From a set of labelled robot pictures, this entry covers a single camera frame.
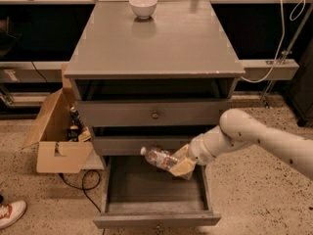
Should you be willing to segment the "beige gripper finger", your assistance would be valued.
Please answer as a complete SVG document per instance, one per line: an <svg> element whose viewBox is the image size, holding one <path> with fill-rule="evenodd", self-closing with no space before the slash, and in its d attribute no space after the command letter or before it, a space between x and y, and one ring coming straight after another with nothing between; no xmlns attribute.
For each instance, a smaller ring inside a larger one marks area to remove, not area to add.
<svg viewBox="0 0 313 235"><path fill-rule="evenodd" d="M176 163L181 163L183 162L187 157L188 157L188 149L189 145L186 144L179 150L177 150L173 155L172 158Z"/></svg>
<svg viewBox="0 0 313 235"><path fill-rule="evenodd" d="M196 167L196 161L190 158L184 158L174 165L169 172L174 176L187 176L190 177Z"/></svg>

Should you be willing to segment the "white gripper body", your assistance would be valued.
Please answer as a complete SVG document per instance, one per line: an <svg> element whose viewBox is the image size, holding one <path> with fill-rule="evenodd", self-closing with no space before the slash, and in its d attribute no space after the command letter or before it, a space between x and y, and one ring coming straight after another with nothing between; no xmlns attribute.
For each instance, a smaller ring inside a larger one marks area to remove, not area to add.
<svg viewBox="0 0 313 235"><path fill-rule="evenodd" d="M204 135L200 134L193 138L188 148L189 157L198 165L207 165L214 160L204 144Z"/></svg>

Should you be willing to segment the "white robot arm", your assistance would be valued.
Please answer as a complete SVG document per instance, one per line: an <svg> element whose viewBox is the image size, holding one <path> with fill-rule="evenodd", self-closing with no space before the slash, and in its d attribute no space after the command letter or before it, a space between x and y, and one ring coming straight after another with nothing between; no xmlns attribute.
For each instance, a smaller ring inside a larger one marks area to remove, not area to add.
<svg viewBox="0 0 313 235"><path fill-rule="evenodd" d="M208 165L218 156L244 149L251 144L313 179L313 141L269 127L239 109L222 114L219 124L193 138L176 152L179 162L169 171L182 176L196 165Z"/></svg>

